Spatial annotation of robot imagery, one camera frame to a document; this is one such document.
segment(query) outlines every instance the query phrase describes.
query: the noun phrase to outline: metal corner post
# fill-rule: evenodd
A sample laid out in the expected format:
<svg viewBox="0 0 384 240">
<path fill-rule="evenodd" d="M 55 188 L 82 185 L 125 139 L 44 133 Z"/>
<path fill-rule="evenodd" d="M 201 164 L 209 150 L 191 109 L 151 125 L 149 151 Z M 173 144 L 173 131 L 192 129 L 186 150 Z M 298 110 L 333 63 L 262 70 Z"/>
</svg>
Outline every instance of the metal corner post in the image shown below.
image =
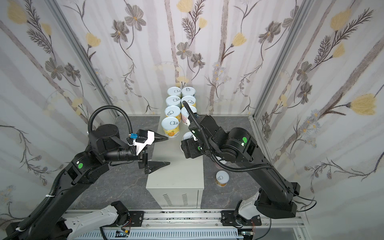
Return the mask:
<svg viewBox="0 0 384 240">
<path fill-rule="evenodd" d="M 80 60 L 83 63 L 83 66 L 87 70 L 88 74 L 91 76 L 91 79 L 93 80 L 94 84 L 96 85 L 96 88 L 98 89 L 99 93 L 102 95 L 104 101 L 108 105 L 113 105 L 112 101 L 110 100 L 108 93 L 106 92 L 105 88 L 103 87 L 100 79 L 98 78 L 95 70 L 92 67 L 92 64 L 88 57 L 84 54 L 81 44 L 78 41 L 75 33 L 71 29 L 70 25 L 67 22 L 67 19 L 65 18 L 63 12 L 61 11 L 59 4 L 56 0 L 45 0 L 46 5 L 50 9 L 52 15 L 56 19 L 56 21 L 59 23 L 61 30 L 63 31 L 64 35 L 66 36 L 67 40 L 70 42 L 71 46 L 73 47 L 74 51 L 76 52 L 77 56 L 80 58 Z M 111 110 L 113 115 L 115 117 L 118 116 L 118 113 L 115 110 Z"/>
<path fill-rule="evenodd" d="M 257 106 L 255 108 L 255 111 L 253 113 L 253 118 L 255 119 L 256 116 L 260 113 L 262 110 L 262 107 L 265 103 L 265 101 L 268 98 L 268 95 L 270 93 L 270 90 L 275 83 L 277 76 L 283 66 L 284 61 L 288 57 L 288 53 L 290 52 L 293 43 L 296 39 L 296 36 L 300 32 L 300 28 L 303 25 L 307 14 L 309 13 L 309 10 L 311 9 L 311 6 L 315 0 L 303 0 L 303 3 L 301 4 L 301 7 L 299 8 L 299 11 L 297 12 L 297 16 L 292 24 L 292 28 L 288 33 L 288 37 L 284 42 L 283 48 L 281 50 L 281 53 L 279 57 L 276 60 L 275 66 L 273 68 L 273 71 L 271 75 L 269 76 L 267 85 L 265 86 L 265 89 L 263 91 L 262 97 L 260 98 L 260 101 L 257 103 Z"/>
</svg>

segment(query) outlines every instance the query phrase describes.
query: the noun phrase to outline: floral wallpaper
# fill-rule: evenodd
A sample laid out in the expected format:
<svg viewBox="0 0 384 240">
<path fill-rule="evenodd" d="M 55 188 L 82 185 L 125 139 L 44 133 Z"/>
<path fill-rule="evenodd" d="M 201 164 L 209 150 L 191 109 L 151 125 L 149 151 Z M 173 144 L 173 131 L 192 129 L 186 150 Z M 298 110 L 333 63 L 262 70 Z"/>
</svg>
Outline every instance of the floral wallpaper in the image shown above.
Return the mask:
<svg viewBox="0 0 384 240">
<path fill-rule="evenodd" d="M 104 105 L 43 1 L 0 2 L 0 237 L 27 216 L 88 142 Z M 111 113 L 95 122 L 113 123 Z"/>
<path fill-rule="evenodd" d="M 383 12 L 379 0 L 315 1 L 256 115 L 277 169 L 318 202 L 302 213 L 314 240 L 381 238 Z"/>
<path fill-rule="evenodd" d="M 111 101 L 160 114 L 172 86 L 208 114 L 253 114 L 297 0 L 58 0 Z"/>
</svg>

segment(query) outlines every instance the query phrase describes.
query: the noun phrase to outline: dark gray marble floor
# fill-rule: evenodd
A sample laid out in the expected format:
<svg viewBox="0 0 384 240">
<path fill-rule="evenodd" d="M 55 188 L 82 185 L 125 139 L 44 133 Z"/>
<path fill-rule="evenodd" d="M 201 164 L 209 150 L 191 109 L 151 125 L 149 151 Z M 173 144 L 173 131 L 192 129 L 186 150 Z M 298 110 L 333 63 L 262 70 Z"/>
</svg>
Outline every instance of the dark gray marble floor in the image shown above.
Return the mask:
<svg viewBox="0 0 384 240">
<path fill-rule="evenodd" d="M 248 117 L 214 117 L 217 124 L 229 131 L 233 127 L 242 127 L 252 133 Z M 146 129 L 157 131 L 159 117 L 130 117 L 133 131 Z M 115 122 L 120 131 L 120 138 L 125 141 L 128 127 L 123 117 Z M 154 146 L 148 147 L 149 159 Z M 253 196 L 259 185 L 247 173 L 228 172 L 230 180 L 225 187 L 215 183 L 216 173 L 220 169 L 204 156 L 204 191 L 201 208 L 235 208 L 241 199 Z M 136 162 L 110 167 L 98 181 L 91 185 L 80 197 L 76 209 L 100 209 L 113 201 L 120 200 L 129 209 L 159 209 L 160 206 L 146 189 L 147 175 L 139 169 Z"/>
</svg>

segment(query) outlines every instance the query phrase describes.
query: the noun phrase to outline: white zip tie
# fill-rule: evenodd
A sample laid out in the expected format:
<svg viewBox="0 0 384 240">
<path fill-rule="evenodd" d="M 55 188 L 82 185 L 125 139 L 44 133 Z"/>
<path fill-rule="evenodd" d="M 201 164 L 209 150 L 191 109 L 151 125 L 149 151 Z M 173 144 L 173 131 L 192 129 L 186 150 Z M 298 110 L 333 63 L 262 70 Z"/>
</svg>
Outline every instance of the white zip tie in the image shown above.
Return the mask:
<svg viewBox="0 0 384 240">
<path fill-rule="evenodd" d="M 25 231 L 26 229 L 24 229 L 24 230 L 20 230 L 20 227 L 17 227 L 16 228 L 16 231 L 19 231 L 19 232 L 23 232 L 23 231 Z"/>
</svg>

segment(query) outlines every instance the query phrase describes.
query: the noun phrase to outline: wallpaper panel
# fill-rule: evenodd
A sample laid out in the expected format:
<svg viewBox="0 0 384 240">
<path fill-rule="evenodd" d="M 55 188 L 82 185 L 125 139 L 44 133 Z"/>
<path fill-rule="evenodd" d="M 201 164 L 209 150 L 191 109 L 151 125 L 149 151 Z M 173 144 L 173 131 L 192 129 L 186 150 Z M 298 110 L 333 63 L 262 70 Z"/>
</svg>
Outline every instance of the wallpaper panel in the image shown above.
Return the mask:
<svg viewBox="0 0 384 240">
<path fill-rule="evenodd" d="M 197 109 L 253 114 L 301 1 L 58 0 L 111 100 L 158 114 L 172 86 Z"/>
<path fill-rule="evenodd" d="M 257 124 L 316 239 L 379 239 L 384 3 L 315 1 Z M 299 209 L 313 203 L 295 198 Z"/>
<path fill-rule="evenodd" d="M 43 1 L 0 2 L 0 237 L 49 192 L 105 105 Z M 109 112 L 94 127 L 113 123 Z"/>
</svg>

